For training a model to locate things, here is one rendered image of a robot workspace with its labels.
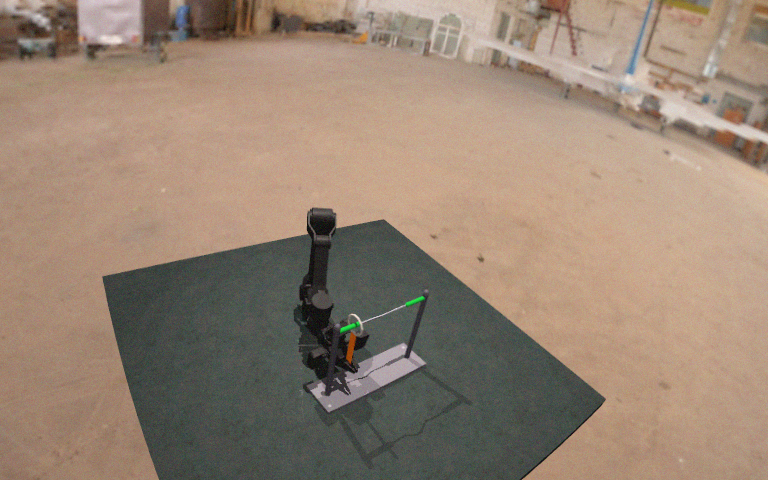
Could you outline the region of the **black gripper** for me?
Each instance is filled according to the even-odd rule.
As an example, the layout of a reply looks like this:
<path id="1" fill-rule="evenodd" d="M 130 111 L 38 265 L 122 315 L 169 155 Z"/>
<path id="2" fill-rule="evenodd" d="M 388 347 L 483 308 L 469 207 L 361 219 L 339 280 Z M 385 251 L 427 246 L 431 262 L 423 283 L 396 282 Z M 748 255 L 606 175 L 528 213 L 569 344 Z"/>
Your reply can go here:
<path id="1" fill-rule="evenodd" d="M 331 326 L 332 326 L 331 323 L 327 323 L 327 324 L 323 325 L 318 331 L 316 331 L 315 336 L 318 339 L 317 343 L 318 344 L 322 344 L 322 346 L 326 350 L 324 350 L 323 347 L 318 347 L 318 348 L 315 348 L 314 350 L 309 352 L 306 362 L 307 362 L 307 364 L 308 364 L 308 366 L 310 367 L 311 370 L 321 365 L 321 361 L 320 360 L 322 358 L 327 358 L 327 359 L 330 360 L 332 344 L 331 344 L 330 347 L 328 347 L 328 345 L 324 341 L 322 330 L 325 329 L 326 331 L 328 331 L 331 328 Z M 362 330 L 362 334 L 360 336 L 356 337 L 356 342 L 355 342 L 354 350 L 357 351 L 357 350 L 363 348 L 364 345 L 366 344 L 366 341 L 367 341 L 368 337 L 369 337 L 368 333 L 365 330 Z M 355 374 L 355 373 L 358 372 L 358 368 L 357 368 L 357 365 L 356 365 L 356 362 L 355 362 L 354 355 L 352 355 L 351 365 L 350 365 L 350 363 L 346 359 L 346 355 L 347 355 L 347 351 L 348 351 L 348 346 L 349 346 L 349 341 L 345 341 L 345 338 L 343 339 L 342 337 L 339 338 L 338 347 L 337 347 L 337 358 L 336 358 L 335 365 L 338 366 L 338 367 L 341 367 L 341 368 L 343 368 L 345 370 L 347 370 L 348 372 L 350 372 L 352 374 Z"/>

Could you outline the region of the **orange handle with white loop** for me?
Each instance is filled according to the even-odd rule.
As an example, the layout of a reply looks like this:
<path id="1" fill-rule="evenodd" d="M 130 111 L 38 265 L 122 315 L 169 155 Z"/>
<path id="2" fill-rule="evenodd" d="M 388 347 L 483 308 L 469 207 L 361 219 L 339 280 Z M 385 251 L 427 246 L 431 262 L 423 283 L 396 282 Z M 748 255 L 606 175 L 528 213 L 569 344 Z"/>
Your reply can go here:
<path id="1" fill-rule="evenodd" d="M 351 321 L 351 316 L 355 317 L 357 319 L 357 321 L 359 323 L 359 326 L 360 326 L 360 333 L 357 334 L 353 329 L 351 329 L 352 332 L 351 332 L 349 346 L 348 346 L 348 351 L 347 351 L 347 355 L 346 355 L 346 359 L 350 363 L 350 365 L 351 365 L 352 355 L 353 355 L 354 346 L 355 346 L 355 342 L 356 342 L 356 337 L 360 336 L 362 334 L 362 330 L 363 330 L 362 323 L 361 323 L 360 319 L 355 314 L 350 314 L 350 316 L 348 318 L 348 324 L 349 325 L 351 324 L 351 322 L 350 322 Z"/>

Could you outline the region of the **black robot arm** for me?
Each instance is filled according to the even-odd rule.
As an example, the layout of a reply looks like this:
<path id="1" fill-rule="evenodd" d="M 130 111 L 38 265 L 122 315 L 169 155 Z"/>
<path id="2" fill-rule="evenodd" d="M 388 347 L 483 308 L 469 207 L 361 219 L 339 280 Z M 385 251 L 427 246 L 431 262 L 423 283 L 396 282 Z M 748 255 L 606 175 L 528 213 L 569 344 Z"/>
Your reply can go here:
<path id="1" fill-rule="evenodd" d="M 331 238 L 335 233 L 336 213 L 331 208 L 312 207 L 307 212 L 307 232 L 312 238 L 309 272 L 303 277 L 300 285 L 300 301 L 298 309 L 307 319 L 307 328 L 314 334 L 323 325 L 331 323 L 328 319 L 334 308 L 332 297 L 327 289 L 327 261 Z M 322 330 L 323 338 L 328 347 L 332 344 L 334 326 Z"/>

